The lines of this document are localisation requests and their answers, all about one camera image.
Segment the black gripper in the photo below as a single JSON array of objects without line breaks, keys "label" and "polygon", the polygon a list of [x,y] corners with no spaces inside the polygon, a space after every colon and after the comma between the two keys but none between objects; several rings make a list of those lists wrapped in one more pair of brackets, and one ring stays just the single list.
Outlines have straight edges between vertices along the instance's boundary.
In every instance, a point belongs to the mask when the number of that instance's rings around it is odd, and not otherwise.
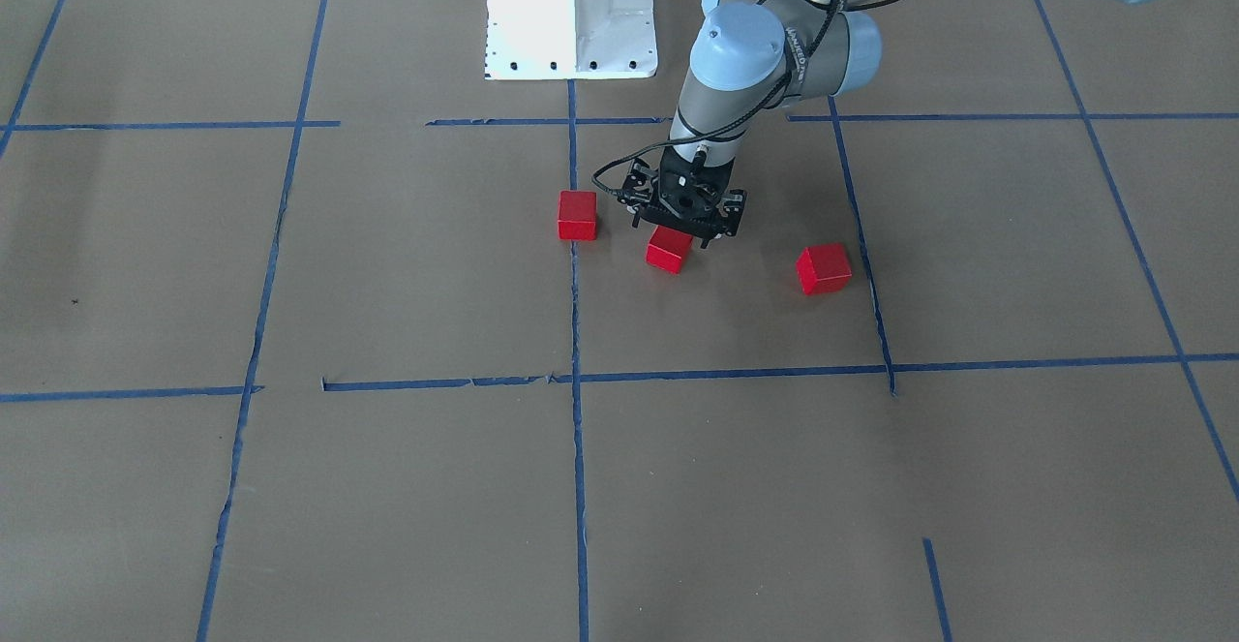
[{"label": "black gripper", "polygon": [[623,204],[641,222],[680,231],[703,245],[722,235],[738,234],[747,192],[729,188],[733,164],[707,166],[707,151],[696,147],[685,160],[665,147],[655,169],[636,157],[623,182]]}]

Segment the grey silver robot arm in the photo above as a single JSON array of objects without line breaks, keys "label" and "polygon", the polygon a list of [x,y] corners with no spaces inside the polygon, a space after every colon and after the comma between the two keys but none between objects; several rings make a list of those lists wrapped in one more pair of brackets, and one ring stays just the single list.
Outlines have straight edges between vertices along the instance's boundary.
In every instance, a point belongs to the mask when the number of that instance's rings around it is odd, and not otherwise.
[{"label": "grey silver robot arm", "polygon": [[623,183],[606,195],[636,224],[678,231],[703,245],[735,235],[747,196],[729,183],[753,118],[866,86],[882,56],[870,11],[900,1],[701,0],[670,133],[655,144],[659,161],[648,164],[643,149],[623,157]]}]

